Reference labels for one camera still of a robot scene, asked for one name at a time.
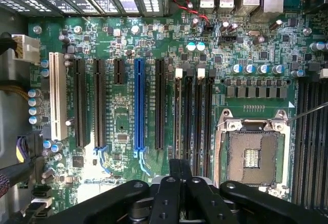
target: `pcie slot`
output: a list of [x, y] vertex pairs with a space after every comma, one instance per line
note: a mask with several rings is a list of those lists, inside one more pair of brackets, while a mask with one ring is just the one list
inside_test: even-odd
[[49, 81], [50, 81], [50, 121], [51, 139], [67, 138], [67, 97], [66, 70], [64, 56], [58, 52], [49, 52]]
[[125, 65], [123, 59], [114, 60], [114, 84], [123, 85], [125, 83]]
[[186, 76], [184, 79], [184, 133], [183, 133], [183, 158], [190, 158], [190, 138], [191, 138], [191, 112], [192, 112], [192, 84], [193, 77]]
[[106, 146], [105, 61], [93, 60], [94, 147]]
[[156, 60], [155, 64], [155, 149], [164, 148], [165, 130], [165, 61]]
[[74, 60], [74, 130], [76, 146], [87, 145], [86, 64], [84, 59]]
[[134, 150], [144, 149], [145, 62], [134, 62]]
[[205, 123], [204, 123], [204, 163], [203, 175], [210, 177], [210, 149], [211, 149], [211, 117], [212, 117], [212, 88], [214, 78], [206, 80]]

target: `black pcie slot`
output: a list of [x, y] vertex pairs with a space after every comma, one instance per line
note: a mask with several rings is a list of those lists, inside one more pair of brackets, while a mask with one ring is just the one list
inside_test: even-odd
[[94, 147], [106, 146], [105, 61], [93, 60]]
[[195, 131], [194, 131], [194, 161], [193, 175], [200, 175], [200, 144], [201, 144], [201, 103], [203, 79], [197, 80], [195, 87]]
[[155, 65], [155, 149], [164, 148], [164, 127], [165, 127], [165, 61], [156, 60]]
[[212, 117], [212, 88], [214, 78], [206, 80], [205, 123], [204, 123], [204, 163], [203, 175], [210, 177], [210, 149], [211, 149], [211, 117]]
[[175, 158], [180, 159], [181, 155], [181, 79], [175, 80], [175, 109], [174, 109], [174, 142]]
[[185, 77], [184, 90], [184, 133], [183, 133], [183, 159], [189, 160], [190, 156], [190, 133], [191, 133], [191, 112], [192, 112], [192, 84], [191, 76]]
[[84, 59], [74, 60], [74, 130], [76, 146], [87, 145], [86, 64]]

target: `capacitor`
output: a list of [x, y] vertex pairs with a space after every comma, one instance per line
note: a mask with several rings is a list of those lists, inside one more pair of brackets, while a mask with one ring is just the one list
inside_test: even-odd
[[251, 74], [254, 72], [254, 66], [252, 64], [247, 64], [244, 66], [243, 70], [246, 74]]
[[186, 49], [189, 52], [193, 52], [196, 49], [196, 45], [194, 43], [190, 42], [190, 43], [187, 44]]
[[42, 116], [40, 115], [33, 115], [29, 118], [29, 123], [32, 125], [39, 124], [41, 123], [41, 121], [42, 121]]
[[257, 72], [259, 74], [267, 74], [269, 71], [269, 67], [268, 65], [260, 65], [257, 67]]
[[29, 114], [30, 115], [40, 115], [42, 112], [42, 109], [40, 107], [31, 107], [29, 109]]
[[76, 34], [80, 34], [80, 33], [82, 33], [82, 27], [80, 27], [80, 26], [75, 26], [75, 27], [73, 28], [73, 32], [76, 33]]
[[40, 62], [41, 67], [48, 68], [49, 67], [49, 61], [46, 59], [41, 60]]
[[203, 42], [199, 42], [196, 46], [196, 50], [198, 52], [203, 52], [205, 50], [205, 44]]
[[53, 168], [48, 168], [45, 172], [42, 173], [41, 177], [43, 179], [48, 178], [50, 175], [53, 175], [55, 173]]
[[40, 97], [41, 90], [38, 88], [30, 89], [27, 94], [29, 95], [29, 97]]
[[238, 28], [238, 24], [236, 24], [236, 23], [232, 23], [232, 24], [230, 24], [230, 26], [228, 26], [227, 31], [228, 31], [229, 33], [231, 33], [231, 32], [233, 32], [233, 31], [235, 31], [237, 28]]
[[49, 69], [42, 69], [40, 74], [42, 77], [49, 77], [50, 75]]
[[240, 64], [235, 64], [231, 67], [231, 71], [235, 74], [238, 74], [242, 71], [242, 66]]
[[282, 74], [283, 72], [284, 72], [283, 65], [276, 65], [272, 68], [272, 73], [274, 73], [274, 74]]
[[42, 34], [42, 27], [40, 27], [40, 26], [34, 26], [33, 27], [33, 33], [35, 33], [35, 34]]
[[199, 19], [195, 17], [191, 20], [190, 28], [195, 29], [197, 28], [198, 24], [199, 24]]
[[51, 139], [46, 139], [45, 141], [43, 141], [43, 148], [50, 149], [54, 144], [55, 142]]
[[62, 35], [62, 34], [58, 37], [58, 39], [61, 42], [63, 42], [64, 44], [69, 44], [71, 42], [71, 39], [70, 38], [68, 38], [67, 36]]
[[62, 160], [63, 155], [61, 155], [60, 153], [57, 153], [53, 156], [53, 159], [55, 159], [55, 161], [60, 161]]
[[219, 31], [221, 33], [225, 32], [225, 30], [228, 28], [228, 26], [229, 26], [229, 23], [228, 22], [222, 22], [221, 23], [221, 26], [219, 27]]
[[137, 25], [132, 26], [131, 33], [138, 34], [139, 33], [139, 27]]
[[303, 77], [305, 76], [305, 72], [303, 70], [294, 70], [291, 72], [291, 76], [294, 78]]
[[264, 37], [263, 36], [257, 36], [253, 39], [253, 45], [254, 46], [262, 44], [262, 43], [264, 43]]
[[53, 153], [57, 153], [63, 149], [63, 144], [61, 142], [57, 142], [51, 146], [51, 151]]
[[324, 42], [316, 42], [310, 44], [311, 51], [322, 51], [324, 49], [325, 43]]
[[31, 107], [40, 106], [41, 103], [42, 103], [42, 100], [39, 97], [29, 98], [29, 100], [28, 100], [28, 104]]
[[65, 60], [74, 60], [74, 59], [76, 59], [76, 56], [74, 54], [65, 53], [64, 59]]
[[53, 181], [55, 177], [53, 175], [50, 175], [47, 179], [42, 179], [41, 184], [49, 184], [51, 181]]
[[312, 28], [304, 28], [303, 29], [304, 36], [308, 37], [311, 35], [311, 33], [312, 33]]
[[272, 24], [269, 26], [269, 29], [270, 29], [271, 31], [273, 31], [273, 30], [276, 30], [277, 28], [279, 28], [281, 25], [282, 25], [282, 20], [276, 20], [274, 23], [272, 23]]
[[65, 125], [66, 125], [67, 127], [73, 126], [73, 125], [74, 125], [74, 118], [70, 118], [69, 120], [67, 120], [67, 121], [65, 122]]

